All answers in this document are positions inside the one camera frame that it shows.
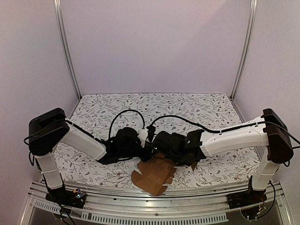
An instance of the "floral tablecloth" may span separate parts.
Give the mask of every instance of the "floral tablecloth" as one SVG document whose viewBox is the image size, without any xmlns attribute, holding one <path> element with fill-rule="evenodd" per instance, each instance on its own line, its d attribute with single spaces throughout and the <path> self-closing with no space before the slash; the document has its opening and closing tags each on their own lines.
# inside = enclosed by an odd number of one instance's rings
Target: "floral tablecloth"
<svg viewBox="0 0 300 225">
<path fill-rule="evenodd" d="M 149 125 L 161 115 L 179 115 L 208 128 L 219 129 L 241 123 L 228 97 L 223 94 L 97 94 L 81 99 L 71 120 L 98 138 L 107 140 L 113 118 L 126 109 L 140 111 Z M 179 119 L 164 118 L 156 124 L 157 132 L 186 134 L 197 127 Z M 112 136 L 125 126 L 137 131 L 142 128 L 140 117 L 134 112 L 120 116 L 112 129 Z M 62 177 L 66 181 L 89 185 L 136 188 L 131 172 L 138 170 L 140 161 L 101 165 L 83 152 L 59 144 L 55 153 Z M 198 163 L 193 172 L 190 167 L 178 167 L 170 185 L 173 188 L 189 188 L 226 184 L 247 180 L 258 166 L 259 158 L 254 148 L 243 148 L 208 157 Z"/>
</svg>

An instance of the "white wall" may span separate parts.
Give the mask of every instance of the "white wall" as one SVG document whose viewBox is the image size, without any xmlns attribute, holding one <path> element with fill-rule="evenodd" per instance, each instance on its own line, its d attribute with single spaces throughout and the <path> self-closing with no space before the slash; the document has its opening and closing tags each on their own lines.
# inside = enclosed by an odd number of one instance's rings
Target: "white wall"
<svg viewBox="0 0 300 225">
<path fill-rule="evenodd" d="M 300 139 L 300 2 L 262 0 L 250 52 L 236 97 L 245 119 L 272 108 Z M 300 152 L 291 166 L 282 166 L 279 179 L 295 224 L 300 224 Z"/>
<path fill-rule="evenodd" d="M 36 168 L 23 144 L 28 122 L 76 104 L 53 1 L 0 1 L 0 224 L 15 225 Z"/>
<path fill-rule="evenodd" d="M 83 94 L 229 94 L 249 0 L 64 0 L 62 11 Z"/>
</svg>

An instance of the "leaf pattern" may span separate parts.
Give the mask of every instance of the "leaf pattern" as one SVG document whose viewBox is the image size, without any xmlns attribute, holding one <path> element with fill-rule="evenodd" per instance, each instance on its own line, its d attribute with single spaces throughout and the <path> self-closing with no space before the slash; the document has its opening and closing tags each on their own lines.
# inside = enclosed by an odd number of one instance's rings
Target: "leaf pattern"
<svg viewBox="0 0 300 225">
<path fill-rule="evenodd" d="M 161 115 L 179 115 L 211 129 L 241 123 L 226 95 L 222 94 L 103 94 L 85 95 L 71 120 L 97 138 L 107 139 L 113 118 L 121 111 L 135 109 L 142 113 L 146 125 Z M 137 131 L 142 121 L 135 112 L 120 116 L 112 128 L 112 136 L 125 126 Z M 176 118 L 163 118 L 155 123 L 157 132 L 186 134 L 197 129 Z M 139 158 L 110 165 L 102 165 L 83 152 L 59 143 L 55 159 L 63 178 L 88 185 L 136 188 L 131 172 L 137 170 Z M 208 157 L 191 167 L 177 167 L 169 188 L 190 188 L 226 184 L 247 180 L 258 167 L 259 158 L 254 148 L 244 148 Z"/>
</svg>

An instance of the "vertical metal post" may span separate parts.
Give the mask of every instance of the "vertical metal post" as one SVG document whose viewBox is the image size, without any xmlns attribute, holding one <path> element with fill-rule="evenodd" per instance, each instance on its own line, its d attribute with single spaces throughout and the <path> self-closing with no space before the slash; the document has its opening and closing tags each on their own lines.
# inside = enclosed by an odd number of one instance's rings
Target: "vertical metal post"
<svg viewBox="0 0 300 225">
<path fill-rule="evenodd" d="M 60 33 L 61 44 L 62 44 L 62 48 L 64 51 L 66 63 L 67 63 L 67 68 L 68 68 L 68 71 L 70 74 L 70 78 L 71 78 L 71 82 L 72 82 L 75 94 L 76 94 L 77 98 L 80 100 L 82 95 L 80 93 L 77 78 L 75 76 L 73 63 L 72 63 L 72 59 L 71 59 L 71 55 L 70 55 L 70 51 L 69 51 L 69 47 L 68 47 L 66 31 L 65 31 L 64 21 L 63 21 L 63 17 L 62 17 L 60 0 L 54 0 L 54 9 L 55 9 L 57 25 L 58 25 L 58 29 L 59 29 L 59 33 Z"/>
<path fill-rule="evenodd" d="M 246 59 L 247 59 L 247 55 L 248 55 L 248 51 L 249 51 L 252 31 L 253 31 L 253 27 L 254 27 L 257 1 L 258 0 L 251 0 L 248 27 L 247 27 L 247 32 L 246 32 L 243 53 L 242 53 L 242 57 L 240 59 L 240 64 L 239 64 L 238 72 L 236 74 L 236 78 L 234 81 L 233 89 L 232 89 L 231 95 L 229 97 L 232 101 L 235 99 L 236 94 L 238 92 L 240 80 L 242 78 L 242 74 L 243 74 L 244 67 L 246 64 Z"/>
</svg>

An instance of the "torn cardboard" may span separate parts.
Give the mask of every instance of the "torn cardboard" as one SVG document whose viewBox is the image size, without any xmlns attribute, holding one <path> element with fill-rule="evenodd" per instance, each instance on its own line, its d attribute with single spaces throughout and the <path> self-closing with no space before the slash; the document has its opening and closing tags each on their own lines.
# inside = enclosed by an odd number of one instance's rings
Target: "torn cardboard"
<svg viewBox="0 0 300 225">
<path fill-rule="evenodd" d="M 163 184 L 172 183 L 176 172 L 174 165 L 172 160 L 164 158 L 162 154 L 156 154 L 148 162 L 141 161 L 137 164 L 142 174 L 133 171 L 131 180 L 140 189 L 154 196 L 161 195 L 168 188 Z"/>
</svg>

